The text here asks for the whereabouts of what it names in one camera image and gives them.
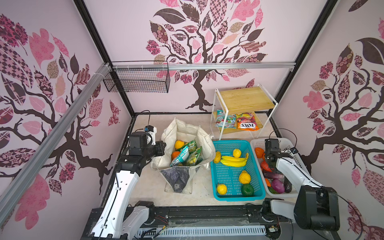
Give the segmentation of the orange fruit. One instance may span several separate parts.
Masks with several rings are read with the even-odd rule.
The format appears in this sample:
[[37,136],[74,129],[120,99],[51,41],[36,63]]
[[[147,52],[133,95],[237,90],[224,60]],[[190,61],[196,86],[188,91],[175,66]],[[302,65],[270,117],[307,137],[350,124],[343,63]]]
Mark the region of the orange fruit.
[[174,151],[172,154],[171,154],[171,160],[173,161],[175,158],[177,158],[179,156],[180,152],[179,151]]

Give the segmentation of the yellow red peach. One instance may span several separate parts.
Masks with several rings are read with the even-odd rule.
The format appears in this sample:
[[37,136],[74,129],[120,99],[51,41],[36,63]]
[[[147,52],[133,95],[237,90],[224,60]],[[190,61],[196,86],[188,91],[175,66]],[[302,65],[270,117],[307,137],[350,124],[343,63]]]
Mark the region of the yellow red peach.
[[178,150],[181,149],[184,145],[185,145],[185,142],[184,142],[184,141],[177,140],[177,141],[175,142],[175,150],[178,151]]

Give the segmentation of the green Fox's bag top shelf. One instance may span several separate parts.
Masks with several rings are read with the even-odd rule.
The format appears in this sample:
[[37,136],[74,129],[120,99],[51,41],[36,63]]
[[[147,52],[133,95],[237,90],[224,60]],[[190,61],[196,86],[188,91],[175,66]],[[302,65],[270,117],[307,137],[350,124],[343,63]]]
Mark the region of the green Fox's bag top shelf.
[[190,155],[187,148],[184,148],[184,149],[182,148],[179,150],[179,152],[180,152],[179,156],[171,162],[170,164],[171,167],[184,163]]

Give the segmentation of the beige canvas grocery bag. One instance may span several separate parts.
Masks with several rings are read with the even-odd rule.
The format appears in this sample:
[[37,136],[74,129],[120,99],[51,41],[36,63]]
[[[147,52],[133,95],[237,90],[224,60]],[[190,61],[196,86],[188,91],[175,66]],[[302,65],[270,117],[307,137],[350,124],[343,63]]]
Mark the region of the beige canvas grocery bag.
[[[151,168],[160,172],[164,177],[167,182],[167,192],[191,194],[194,175],[201,167],[208,168],[209,163],[215,158],[216,149],[212,136],[200,126],[187,124],[175,118],[164,130],[161,140],[166,144],[165,154],[161,157],[155,157],[151,162]],[[201,149],[196,163],[187,164],[184,162],[177,163],[175,166],[171,165],[171,155],[176,150],[175,143],[177,140],[185,143],[196,142],[197,148]]]

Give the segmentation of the yellow green candy bag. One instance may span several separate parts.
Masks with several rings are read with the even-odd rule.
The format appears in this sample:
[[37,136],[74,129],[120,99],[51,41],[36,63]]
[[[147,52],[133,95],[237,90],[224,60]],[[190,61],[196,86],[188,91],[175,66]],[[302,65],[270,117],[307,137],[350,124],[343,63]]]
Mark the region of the yellow green candy bag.
[[203,160],[202,147],[197,148],[185,161],[185,166],[195,166]]
[[194,153],[196,150],[197,150],[197,143],[196,143],[196,141],[195,140],[192,140],[192,141],[190,141],[190,142],[188,142],[188,143],[186,143],[184,146],[183,146],[183,149],[184,148],[187,148],[188,149],[188,152],[190,153],[190,154],[192,154],[192,153]]

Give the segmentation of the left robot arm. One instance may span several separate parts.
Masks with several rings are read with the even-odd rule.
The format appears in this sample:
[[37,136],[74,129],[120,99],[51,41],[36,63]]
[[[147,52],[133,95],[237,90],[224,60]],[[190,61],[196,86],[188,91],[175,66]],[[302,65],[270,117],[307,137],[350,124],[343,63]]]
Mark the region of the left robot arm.
[[154,219],[152,202],[138,203],[127,218],[125,214],[143,168],[154,157],[165,154],[166,144],[156,141],[156,132],[155,127],[147,126],[143,132],[134,132],[129,136],[128,147],[116,165],[113,188],[99,219],[90,231],[92,239],[124,237],[132,240],[145,222]]

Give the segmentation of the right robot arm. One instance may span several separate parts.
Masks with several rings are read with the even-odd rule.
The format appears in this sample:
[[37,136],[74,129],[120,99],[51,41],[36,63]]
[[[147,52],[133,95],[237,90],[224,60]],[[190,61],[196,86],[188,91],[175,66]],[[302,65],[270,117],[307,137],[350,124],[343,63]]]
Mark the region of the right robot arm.
[[304,230],[338,231],[340,229],[339,200],[333,188],[324,187],[300,168],[291,153],[280,149],[278,139],[265,139],[266,159],[276,164],[298,191],[295,203],[266,198],[262,204],[262,215],[270,221],[272,216],[283,216],[294,220]]

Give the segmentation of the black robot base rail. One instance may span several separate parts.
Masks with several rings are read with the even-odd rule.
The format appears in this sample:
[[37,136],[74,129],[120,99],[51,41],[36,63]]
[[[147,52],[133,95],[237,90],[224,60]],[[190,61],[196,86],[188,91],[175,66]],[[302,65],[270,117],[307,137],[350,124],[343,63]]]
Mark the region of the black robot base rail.
[[327,240],[327,232],[303,230],[295,221],[263,216],[255,204],[150,207],[135,240]]

